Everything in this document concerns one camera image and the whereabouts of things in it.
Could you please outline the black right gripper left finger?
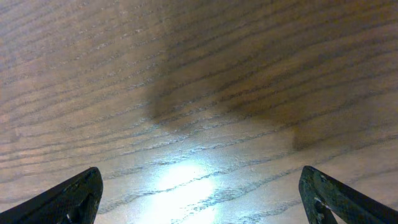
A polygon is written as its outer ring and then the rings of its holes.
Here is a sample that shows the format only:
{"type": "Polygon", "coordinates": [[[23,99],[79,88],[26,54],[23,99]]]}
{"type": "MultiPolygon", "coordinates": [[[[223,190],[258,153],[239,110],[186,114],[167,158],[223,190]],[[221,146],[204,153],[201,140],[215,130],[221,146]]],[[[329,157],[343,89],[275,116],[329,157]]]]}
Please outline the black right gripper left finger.
{"type": "Polygon", "coordinates": [[[93,224],[103,193],[97,167],[71,177],[34,198],[1,213],[1,223],[93,224]]]}

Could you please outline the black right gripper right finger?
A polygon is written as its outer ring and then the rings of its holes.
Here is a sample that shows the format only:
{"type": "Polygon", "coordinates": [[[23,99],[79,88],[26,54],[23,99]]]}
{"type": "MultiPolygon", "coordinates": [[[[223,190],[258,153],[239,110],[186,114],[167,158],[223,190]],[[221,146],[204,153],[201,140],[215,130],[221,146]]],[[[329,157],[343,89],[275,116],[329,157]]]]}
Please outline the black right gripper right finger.
{"type": "Polygon", "coordinates": [[[397,223],[397,211],[312,166],[304,166],[298,184],[309,223],[397,223]]]}

